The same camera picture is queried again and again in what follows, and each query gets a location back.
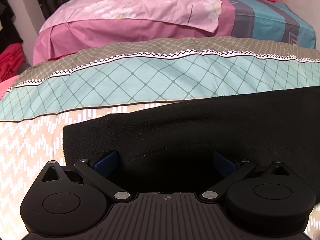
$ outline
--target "ribbed black surface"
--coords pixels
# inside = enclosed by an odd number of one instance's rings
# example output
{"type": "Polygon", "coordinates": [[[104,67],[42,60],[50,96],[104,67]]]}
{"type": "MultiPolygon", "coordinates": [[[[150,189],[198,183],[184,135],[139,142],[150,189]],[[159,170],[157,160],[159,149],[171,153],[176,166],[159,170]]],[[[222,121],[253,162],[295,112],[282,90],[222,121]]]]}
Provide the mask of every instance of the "ribbed black surface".
{"type": "MultiPolygon", "coordinates": [[[[29,234],[26,240],[43,237],[29,234]]],[[[115,204],[95,228],[67,240],[244,240],[250,235],[234,226],[216,204],[199,202],[193,193],[141,193],[130,203],[115,204]]],[[[282,238],[307,240],[304,234],[282,238]]]]}

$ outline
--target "metal pin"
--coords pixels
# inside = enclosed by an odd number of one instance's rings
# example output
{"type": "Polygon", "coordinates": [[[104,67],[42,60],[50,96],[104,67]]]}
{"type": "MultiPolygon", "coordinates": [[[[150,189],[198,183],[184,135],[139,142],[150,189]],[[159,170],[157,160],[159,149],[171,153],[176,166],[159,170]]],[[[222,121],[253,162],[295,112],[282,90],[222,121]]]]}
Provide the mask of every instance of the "metal pin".
{"type": "Polygon", "coordinates": [[[115,194],[115,198],[117,199],[127,199],[130,197],[130,194],[125,191],[120,191],[115,194]]]}
{"type": "Polygon", "coordinates": [[[207,199],[214,199],[218,196],[218,194],[214,191],[205,191],[202,193],[202,196],[207,199]]]}

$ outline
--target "green diamond grid pattern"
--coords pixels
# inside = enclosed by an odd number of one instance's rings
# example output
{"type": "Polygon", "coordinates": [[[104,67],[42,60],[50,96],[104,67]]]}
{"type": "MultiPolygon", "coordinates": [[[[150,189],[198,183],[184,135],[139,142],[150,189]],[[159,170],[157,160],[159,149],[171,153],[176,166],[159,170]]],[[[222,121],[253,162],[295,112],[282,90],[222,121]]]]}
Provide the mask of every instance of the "green diamond grid pattern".
{"type": "Polygon", "coordinates": [[[112,106],[283,90],[320,85],[320,64],[239,56],[126,58],[15,88],[0,101],[0,120],[88,106],[112,106]]]}

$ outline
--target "triangular hole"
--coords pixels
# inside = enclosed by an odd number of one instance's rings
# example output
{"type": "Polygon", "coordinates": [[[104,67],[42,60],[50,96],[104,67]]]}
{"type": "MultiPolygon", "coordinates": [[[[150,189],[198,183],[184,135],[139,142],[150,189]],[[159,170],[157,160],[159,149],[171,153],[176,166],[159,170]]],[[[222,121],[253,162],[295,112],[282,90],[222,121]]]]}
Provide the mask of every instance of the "triangular hole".
{"type": "Polygon", "coordinates": [[[290,174],[285,170],[284,167],[277,165],[271,174],[289,176],[290,174]]]}
{"type": "Polygon", "coordinates": [[[56,172],[54,167],[48,168],[47,172],[42,178],[42,181],[51,181],[60,179],[58,173],[56,172]]]}

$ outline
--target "flower print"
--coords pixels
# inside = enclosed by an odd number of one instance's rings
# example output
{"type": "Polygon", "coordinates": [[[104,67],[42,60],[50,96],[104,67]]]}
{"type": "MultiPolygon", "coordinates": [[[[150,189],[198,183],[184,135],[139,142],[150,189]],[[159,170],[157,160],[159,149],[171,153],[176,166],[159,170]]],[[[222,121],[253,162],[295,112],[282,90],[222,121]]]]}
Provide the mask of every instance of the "flower print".
{"type": "Polygon", "coordinates": [[[112,8],[116,2],[110,0],[103,0],[97,3],[92,3],[84,8],[85,12],[103,13],[105,10],[112,8]]]}
{"type": "Polygon", "coordinates": [[[218,21],[218,18],[222,11],[222,2],[220,0],[207,0],[207,2],[204,2],[204,9],[207,12],[210,12],[208,15],[208,18],[211,19],[213,22],[218,21]]]}
{"type": "Polygon", "coordinates": [[[122,18],[135,18],[136,15],[132,14],[132,8],[117,8],[110,10],[109,13],[103,14],[104,19],[122,19],[122,18]]]}

